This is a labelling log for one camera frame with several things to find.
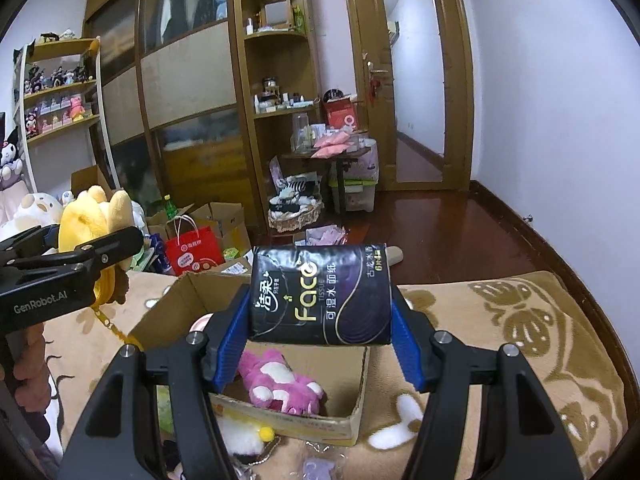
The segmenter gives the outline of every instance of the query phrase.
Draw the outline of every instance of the red paper bag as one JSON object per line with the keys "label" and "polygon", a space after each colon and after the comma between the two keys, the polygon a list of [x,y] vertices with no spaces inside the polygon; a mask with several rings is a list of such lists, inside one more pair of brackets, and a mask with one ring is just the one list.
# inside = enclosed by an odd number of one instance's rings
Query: red paper bag
{"label": "red paper bag", "polygon": [[180,276],[188,270],[202,272],[223,264],[225,259],[211,228],[198,229],[191,218],[183,216],[179,220],[182,219],[189,221],[195,230],[181,234],[180,224],[178,224],[177,237],[171,238],[166,243],[166,256],[169,258],[175,275]]}

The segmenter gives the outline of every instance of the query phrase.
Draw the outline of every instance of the black tissue package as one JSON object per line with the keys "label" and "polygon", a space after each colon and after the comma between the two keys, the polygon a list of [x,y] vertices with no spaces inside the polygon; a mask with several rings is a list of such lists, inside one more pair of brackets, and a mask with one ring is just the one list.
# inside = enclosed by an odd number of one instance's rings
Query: black tissue package
{"label": "black tissue package", "polygon": [[385,245],[258,248],[250,320],[253,341],[388,344],[391,285]]}

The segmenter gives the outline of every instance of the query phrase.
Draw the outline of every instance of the green bottle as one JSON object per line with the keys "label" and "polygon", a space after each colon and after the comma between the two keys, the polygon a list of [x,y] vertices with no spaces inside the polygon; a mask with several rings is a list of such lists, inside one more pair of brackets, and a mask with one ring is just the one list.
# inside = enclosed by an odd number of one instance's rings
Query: green bottle
{"label": "green bottle", "polygon": [[305,14],[304,12],[302,12],[302,9],[300,8],[299,5],[296,5],[293,7],[293,20],[295,23],[296,30],[298,32],[302,32],[303,34],[306,34]]}
{"label": "green bottle", "polygon": [[174,201],[171,200],[170,195],[164,196],[164,212],[169,220],[173,220],[178,214],[178,208],[175,206]]}

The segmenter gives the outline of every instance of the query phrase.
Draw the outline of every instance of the door handle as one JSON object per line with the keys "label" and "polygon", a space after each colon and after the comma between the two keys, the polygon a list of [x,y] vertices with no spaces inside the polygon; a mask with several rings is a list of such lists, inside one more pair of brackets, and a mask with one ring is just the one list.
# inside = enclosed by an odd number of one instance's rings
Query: door handle
{"label": "door handle", "polygon": [[373,61],[369,61],[367,63],[367,67],[369,69],[370,74],[388,74],[389,70],[374,70],[373,69]]}

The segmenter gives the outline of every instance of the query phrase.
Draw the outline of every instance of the beige blanket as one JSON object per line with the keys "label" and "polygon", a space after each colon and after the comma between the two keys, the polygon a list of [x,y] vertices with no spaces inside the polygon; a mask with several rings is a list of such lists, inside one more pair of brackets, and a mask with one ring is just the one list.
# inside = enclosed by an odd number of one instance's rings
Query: beige blanket
{"label": "beige blanket", "polygon": [[[133,273],[123,306],[105,307],[124,333],[162,295],[172,278]],[[607,459],[626,431],[623,386],[585,315],[548,272],[480,283],[401,287],[415,310],[463,342],[497,349],[513,342],[561,415],[586,478]],[[45,330],[49,367],[59,386],[66,445],[89,394],[121,342],[90,309],[53,320]],[[370,356],[360,438],[347,451],[347,480],[396,480],[408,460],[427,397],[406,383],[391,347]],[[479,427],[480,388],[472,387],[463,453],[456,477],[471,475]],[[290,439],[256,471],[265,480],[297,470],[302,443]]]}

